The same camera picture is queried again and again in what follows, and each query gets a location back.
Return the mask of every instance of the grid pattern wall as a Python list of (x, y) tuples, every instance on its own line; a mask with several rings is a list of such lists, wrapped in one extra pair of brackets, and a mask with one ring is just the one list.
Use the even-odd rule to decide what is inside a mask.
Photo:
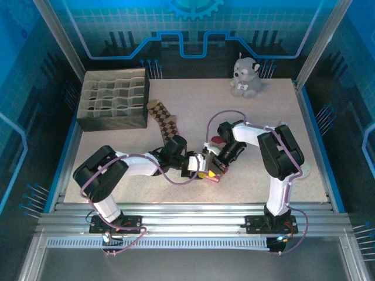
[(345, 60), (342, 67), (347, 65), (340, 83), (346, 88), (356, 85), (375, 120), (375, 61), (348, 17), (342, 20), (324, 56), (337, 52)]
[[(32, 87), (44, 89), (49, 81), (40, 69), (46, 59), (42, 54), (47, 52), (55, 54), (59, 51), (59, 45), (44, 21), (39, 20), (4, 83), (0, 86), (0, 112), (11, 121), (17, 122), (22, 110), (27, 106), (26, 101)], [(8, 124), (0, 121), (0, 155), (12, 131), (13, 129)]]
[[(201, 43), (199, 31), (230, 30), (241, 36), (246, 42), (252, 42), (254, 32), (277, 30), (275, 42), (282, 40), (282, 47), (287, 54), (295, 54), (316, 12), (312, 8), (232, 8), (220, 6), (217, 12), (203, 19), (184, 20), (175, 16), (168, 8), (138, 9), (83, 9), (72, 10), (71, 14), (93, 56), (100, 56), (105, 48), (104, 41), (110, 42), (109, 32), (132, 32), (134, 43), (140, 44), (152, 32), (160, 30), (178, 30), (189, 32), (189, 44)], [(331, 9), (320, 11), (312, 35), (317, 36), (325, 23)], [(64, 11), (57, 11), (68, 34), (75, 34), (70, 19)], [(259, 36), (256, 44), (260, 45)], [(269, 36), (265, 46), (270, 43)]]

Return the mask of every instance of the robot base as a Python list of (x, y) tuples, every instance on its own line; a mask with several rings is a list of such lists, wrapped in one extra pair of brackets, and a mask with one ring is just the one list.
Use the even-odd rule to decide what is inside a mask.
[[(121, 215), (114, 222), (115, 225), (122, 227), (140, 227), (142, 226), (142, 217), (140, 215)], [(109, 231), (112, 235), (115, 234), (140, 234), (140, 230), (116, 230), (108, 226), (98, 215), (94, 215), (91, 218), (91, 224), (89, 233), (91, 234), (104, 234), (106, 231)]]
[(298, 233), (297, 221), (289, 210), (283, 215), (274, 216), (264, 206), (264, 215), (247, 215), (245, 224), (246, 234), (282, 234)]
[(285, 223), (293, 229), (293, 234), (298, 233), (295, 216), (290, 215), (283, 223), (270, 225), (264, 215), (247, 215), (245, 216), (245, 224), (241, 225), (246, 228), (246, 234), (289, 234), (291, 230)]

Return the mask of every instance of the metal frame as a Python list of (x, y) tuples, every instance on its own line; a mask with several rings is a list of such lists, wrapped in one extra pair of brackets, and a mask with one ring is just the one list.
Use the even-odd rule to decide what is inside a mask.
[[(309, 116), (302, 94), (304, 83), (329, 43), (351, 1), (338, 0), (296, 81), (296, 95), (323, 177), (325, 189), (332, 205), (331, 203), (294, 203), (293, 206), (306, 211), (309, 217), (311, 226), (307, 234), (308, 237), (339, 237), (350, 278), (352, 280), (365, 281), (370, 280), (369, 274), (359, 252), (348, 215), (337, 213), (339, 206), (332, 190), (329, 175), (323, 165), (322, 152), (319, 150), (311, 122), (313, 116)], [(34, 0), (34, 2), (63, 49), (72, 68), (78, 77), (83, 80), (84, 68), (48, 1)], [(78, 139), (79, 136), (80, 130), (76, 129), (73, 138)], [(51, 210), (52, 213), (42, 214), (39, 219), (35, 236), (19, 277), (21, 281), (37, 280), (45, 249), (48, 247), (72, 248), (76, 247), (77, 241), (83, 244), (94, 243), (93, 247), (100, 246), (98, 242), (98, 239), (101, 239), (100, 235), (91, 235), (86, 232), (88, 225), (85, 217), (90, 211), (90, 207), (87, 204), (65, 204), (63, 203), (64, 194), (60, 194), (65, 188), (64, 185), (66, 185), (66, 175), (68, 174), (69, 176), (71, 173), (71, 163), (72, 159), (75, 158), (74, 155), (78, 145), (79, 142), (73, 142), (68, 149), (63, 165), (63, 173), (60, 175), (53, 200), (56, 205), (52, 204), (54, 206), (53, 210)], [(229, 241), (229, 248), (236, 248), (236, 245), (238, 243), (241, 245), (241, 241), (244, 239), (250, 241), (261, 240), (265, 237), (264, 235), (247, 235), (245, 229), (240, 228), (240, 225), (244, 223), (243, 217), (245, 215), (263, 214), (263, 206), (263, 204), (120, 204), (120, 208), (125, 213), (143, 216), (143, 223), (148, 232), (142, 245), (151, 247), (154, 247), (154, 244), (147, 242), (150, 239), (163, 240), (166, 243), (174, 243), (173, 241), (199, 241), (199, 243), (206, 243), (205, 245), (207, 245), (207, 241), (212, 241), (213, 239), (219, 242), (216, 247)], [(305, 221), (303, 216), (295, 215), (300, 229), (300, 233), (296, 236), (300, 237)], [(134, 239), (134, 235), (129, 235), (126, 238), (127, 243), (132, 239)]]
[[(102, 237), (49, 237), (49, 249), (122, 249), (134, 242), (136, 237), (123, 238), (124, 243), (118, 246), (117, 241), (103, 246)], [(269, 251), (266, 237), (253, 238), (171, 238), (171, 237), (143, 237), (136, 242), (132, 249), (243, 249), (255, 251)]]
[(338, 28), (342, 18), (345, 16), (352, 0), (338, 0), (336, 6), (332, 10), (327, 22), (325, 23), (318, 39), (316, 40), (305, 64), (301, 68), (301, 72), (296, 79), (297, 89), (301, 90), (305, 85), (312, 70), (317, 64), (326, 46), (331, 41), (333, 34)]
[(53, 37), (56, 39), (64, 55), (68, 59), (71, 67), (76, 73), (77, 77), (83, 83), (85, 74), (84, 66), (74, 49), (72, 43), (69, 40), (61, 22), (57, 18), (56, 13), (51, 7), (48, 0), (33, 0), (43, 19), (45, 20), (48, 28), (51, 30)]

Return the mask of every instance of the speckled surface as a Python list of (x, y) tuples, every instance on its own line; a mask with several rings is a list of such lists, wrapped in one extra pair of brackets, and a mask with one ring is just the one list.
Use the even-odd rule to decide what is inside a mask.
[[(229, 79), (151, 80), (150, 100), (161, 100), (171, 114), (177, 115), (179, 132), (187, 140), (188, 150), (198, 152), (202, 149), (209, 119), (219, 111), (243, 111), (249, 122), (259, 125), (277, 126), (280, 121), (287, 122), (311, 165), (310, 176), (296, 181), (291, 201), (327, 201), (292, 81), (267, 79), (266, 82), (269, 86), (262, 96), (246, 100), (229, 94)], [(219, 123), (239, 119), (240, 115), (232, 113), (218, 116), (212, 122), (210, 137), (215, 135)], [(150, 116), (146, 129), (84, 132), (74, 169), (103, 145), (125, 153), (144, 153), (162, 146), (163, 142), (159, 126)], [(186, 180), (179, 175), (180, 171), (168, 172), (175, 181)], [(196, 180), (185, 186), (174, 186), (162, 176), (134, 176), (122, 179), (113, 195), (118, 203), (257, 203), (267, 201), (269, 185), (270, 177), (259, 148), (248, 145), (220, 183)], [(79, 196), (79, 186), (73, 178), (67, 187), (65, 202), (86, 202)]]

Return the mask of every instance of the glass panel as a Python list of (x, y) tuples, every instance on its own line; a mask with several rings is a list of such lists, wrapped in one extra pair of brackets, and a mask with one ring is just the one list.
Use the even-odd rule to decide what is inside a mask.
[(305, 85), (354, 226), (375, 224), (374, 11), (373, 1), (353, 1)]
[(86, 68), (229, 78), (242, 52), (261, 64), (261, 78), (295, 78), (336, 0), (66, 3), (52, 1)]
[(0, 279), (16, 280), (80, 84), (32, 1), (0, 1), (0, 19)]

